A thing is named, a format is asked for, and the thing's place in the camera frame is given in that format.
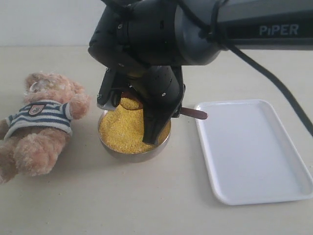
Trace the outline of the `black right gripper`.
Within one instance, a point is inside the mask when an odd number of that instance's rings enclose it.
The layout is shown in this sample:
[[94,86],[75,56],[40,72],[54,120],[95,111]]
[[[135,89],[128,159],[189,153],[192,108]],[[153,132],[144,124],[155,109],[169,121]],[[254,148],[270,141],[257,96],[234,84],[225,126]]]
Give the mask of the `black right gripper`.
[[158,138],[171,118],[178,118],[185,85],[181,66],[152,66],[141,72],[128,72],[127,79],[143,104],[146,144],[158,144]]

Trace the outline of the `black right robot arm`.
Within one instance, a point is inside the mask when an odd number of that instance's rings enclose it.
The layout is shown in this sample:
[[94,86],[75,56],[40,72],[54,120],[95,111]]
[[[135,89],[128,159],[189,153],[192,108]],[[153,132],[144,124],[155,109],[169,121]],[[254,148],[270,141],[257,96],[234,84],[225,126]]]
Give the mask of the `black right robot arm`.
[[211,63],[230,50],[266,76],[308,132],[313,124],[288,88],[245,49],[312,50],[310,0],[107,0],[89,42],[106,66],[97,105],[114,110],[126,94],[143,106],[143,142],[157,144],[171,118],[206,114],[183,108],[182,66]]

